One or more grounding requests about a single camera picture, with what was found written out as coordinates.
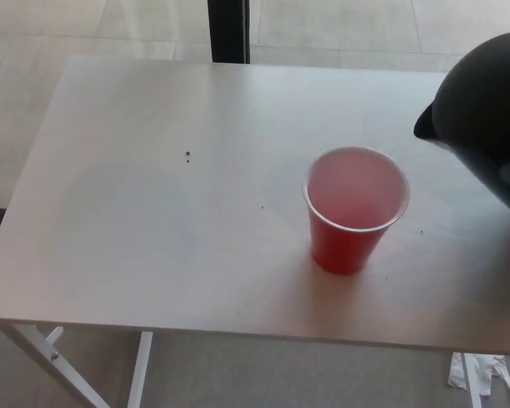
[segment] floor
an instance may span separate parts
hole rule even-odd
[[[510,31],[510,0],[252,0],[252,62],[448,71]],[[0,207],[6,207],[70,54],[209,61],[206,0],[0,0]],[[59,340],[112,406],[125,406],[138,335]],[[159,334],[143,408],[464,407],[448,353]],[[492,403],[510,406],[496,383]],[[80,406],[0,333],[0,407]]]

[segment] table leg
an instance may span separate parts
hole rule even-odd
[[[91,408],[110,408],[34,325],[0,323],[0,330],[72,396]]]
[[[474,356],[469,353],[461,353],[462,369],[465,372],[465,383],[470,397],[471,408],[482,408],[482,400],[479,396],[479,388],[474,378],[476,377],[476,368],[474,365]]]
[[[145,371],[147,370],[147,363],[150,358],[152,339],[152,331],[143,331],[139,339],[138,357],[136,358],[136,366],[134,367],[133,383],[130,387],[127,408],[139,408],[139,404],[142,400]]]
[[[110,408],[85,378],[53,347],[54,341],[62,334],[62,326],[55,328],[47,338],[34,325],[0,323],[0,331],[75,398],[90,408]],[[139,408],[142,400],[152,339],[153,332],[142,332],[127,408]]]

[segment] paper scrap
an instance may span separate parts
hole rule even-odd
[[[472,381],[478,382],[480,395],[486,397],[491,395],[492,377],[500,377],[510,391],[510,374],[504,355],[472,354],[472,356],[476,369],[476,377],[472,378]],[[448,384],[455,388],[467,389],[465,372],[462,369],[461,353],[454,353],[451,356]]]

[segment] table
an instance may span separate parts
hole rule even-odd
[[[96,407],[36,323],[143,332],[129,408],[154,331],[510,354],[510,212],[412,134],[442,79],[71,59],[0,229],[0,328]],[[411,185],[350,277],[311,260],[301,188],[342,145]]]

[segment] red plastic cup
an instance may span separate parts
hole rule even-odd
[[[309,208],[311,251],[321,268],[350,275],[408,207],[405,175],[383,153],[365,147],[326,152],[303,187]]]

